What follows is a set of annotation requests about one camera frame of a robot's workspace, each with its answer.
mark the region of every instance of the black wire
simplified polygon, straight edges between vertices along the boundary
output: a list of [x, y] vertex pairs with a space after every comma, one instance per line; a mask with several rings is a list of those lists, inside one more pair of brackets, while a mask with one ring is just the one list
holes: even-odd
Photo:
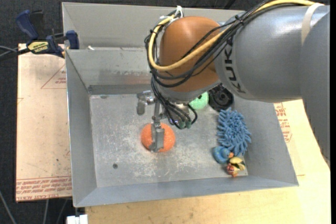
[[191, 109], [191, 111], [194, 113], [195, 117], [193, 119], [193, 121], [191, 122], [191, 125], [193, 125], [196, 121], [197, 121], [197, 113], [196, 113], [196, 110], [194, 110], [189, 104], [188, 104], [188, 107]]
[[5, 47], [5, 46], [0, 46], [0, 49], [12, 51], [12, 52], [17, 52], [17, 49], [8, 48], [8, 47]]
[[191, 118], [189, 117], [189, 115], [186, 112], [184, 112], [183, 110], [181, 110], [180, 108], [178, 108], [177, 106], [175, 106], [174, 104], [172, 104], [171, 102], [169, 102], [166, 98], [164, 98], [160, 94], [160, 92], [156, 88], [156, 85], [155, 85], [155, 82], [153, 80], [153, 77], [152, 77], [152, 80], [151, 80], [151, 86], [152, 86], [152, 89], [153, 89], [155, 97], [159, 100], [159, 102], [162, 104], [162, 106], [166, 109], [166, 112], [167, 112], [170, 120], [174, 123], [175, 126], [177, 126], [177, 125], [176, 125], [175, 121], [172, 119], [170, 111], [174, 112], [180, 118], [180, 120], [182, 122], [185, 122], [185, 120], [184, 120], [184, 118], [182, 117], [181, 114], [183, 114], [189, 121], [191, 121]]
[[170, 124], [175, 125], [177, 128], [179, 128], [180, 130], [182, 130], [183, 128], [178, 126], [178, 124], [172, 119], [172, 116], [169, 112], [169, 110], [166, 110], [167, 116], [169, 117], [168, 121], [170, 122]]
[[[193, 72], [198, 69], [199, 67], [201, 67], [211, 56], [213, 57], [213, 54], [219, 49], [219, 46], [221, 46], [225, 41], [227, 41], [230, 37], [233, 37], [236, 32], [242, 27], [244, 26], [245, 23], [249, 22], [251, 19], [255, 18], [256, 16], [259, 16], [260, 14], [267, 12], [271, 9], [274, 8], [278, 8], [280, 6], [285, 6], [285, 5], [291, 5], [291, 4], [279, 4], [279, 5], [275, 5], [275, 6], [271, 6], [268, 8], [264, 8], [263, 10], [260, 10], [258, 12], [256, 12], [256, 10], [263, 6], [265, 3], [270, 2], [273, 0], [265, 0], [263, 2], [261, 2], [260, 4], [254, 6], [253, 8], [251, 8], [250, 10], [244, 12], [240, 17], [236, 16], [236, 20], [234, 20], [233, 22], [230, 22], [229, 24], [231, 24], [231, 26], [227, 29], [226, 33], [224, 33], [221, 37], [219, 37], [214, 44], [208, 49], [207, 52], [205, 52], [200, 58], [199, 60], [196, 62], [196, 64], [193, 66], [193, 68], [191, 68], [190, 70], [184, 72], [183, 74], [177, 75], [177, 76], [171, 76], [167, 77], [167, 76], [163, 76], [160, 73], [158, 73], [158, 71], [156, 69], [154, 69], [150, 63], [149, 66], [151, 68], [152, 74], [153, 74], [153, 79], [161, 86], [166, 87], [166, 88], [172, 88], [172, 87], [176, 87], [179, 86], [181, 84], [183, 84], [185, 81], [187, 81], [191, 76], [193, 76]], [[195, 46], [193, 46], [186, 54], [188, 55], [189, 53], [191, 53], [207, 36], [209, 36], [209, 34], [211, 34], [213, 31], [215, 31], [216, 29], [219, 29], [221, 27], [224, 27], [225, 25], [222, 26], [218, 26], [214, 29], [212, 29], [211, 31], [209, 31]], [[178, 78], [183, 78], [182, 80], [180, 80], [179, 82], [176, 82], [174, 84], [165, 84], [162, 81], [160, 81], [158, 78], [161, 79], [168, 79], [168, 80], [172, 80], [172, 79], [178, 79]]]
[[195, 77], [198, 74], [202, 73], [212, 62], [215, 61], [215, 59], [221, 54], [221, 52], [225, 49], [226, 46], [227, 46], [227, 43], [225, 43], [223, 48], [218, 51], [217, 55], [215, 57], [213, 57], [213, 59], [209, 63], [207, 63], [206, 66], [201, 69], [201, 71], [197, 72], [196, 74], [193, 74], [192, 77]]
[[4, 52], [3, 54], [0, 54], [0, 60], [2, 56], [5, 56], [7, 54], [12, 54], [13, 52], [11, 50]]
[[43, 216], [43, 224], [45, 224], [47, 220], [48, 206], [49, 206], [49, 199], [47, 199], [46, 201], [46, 208], [44, 210], [44, 216]]
[[64, 211], [64, 209], [65, 209], [65, 205], [67, 204], [68, 201], [69, 201], [69, 199], [66, 199], [66, 200], [65, 200], [65, 202], [64, 202], [64, 204], [63, 204], [63, 206], [62, 206], [62, 208], [61, 208], [61, 211], [59, 212], [59, 215], [58, 215], [58, 217], [57, 217], [56, 224], [58, 224], [59, 221], [61, 220], [62, 213], [63, 213], [63, 211]]
[[6, 203], [6, 200], [5, 200], [4, 196], [2, 195], [1, 190], [0, 190], [0, 199], [1, 199], [1, 201], [2, 201], [2, 203], [4, 205], [4, 207], [5, 207], [5, 209], [7, 211], [7, 214], [9, 216], [10, 220], [12, 221], [13, 224], [16, 224], [16, 221], [15, 221], [13, 215], [12, 215], [12, 212], [10, 211], [10, 209], [9, 209], [7, 203]]

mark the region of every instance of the gray metal tray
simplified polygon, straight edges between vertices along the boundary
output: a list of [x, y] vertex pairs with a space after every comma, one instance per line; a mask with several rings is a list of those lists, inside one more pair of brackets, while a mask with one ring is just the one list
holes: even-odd
[[218, 112], [199, 111], [176, 145], [150, 153], [140, 132], [153, 107], [136, 113], [138, 92], [150, 90], [145, 52], [67, 50], [73, 203], [76, 207], [211, 195], [297, 185], [273, 104], [235, 99], [252, 133], [247, 171], [232, 178], [212, 158]]

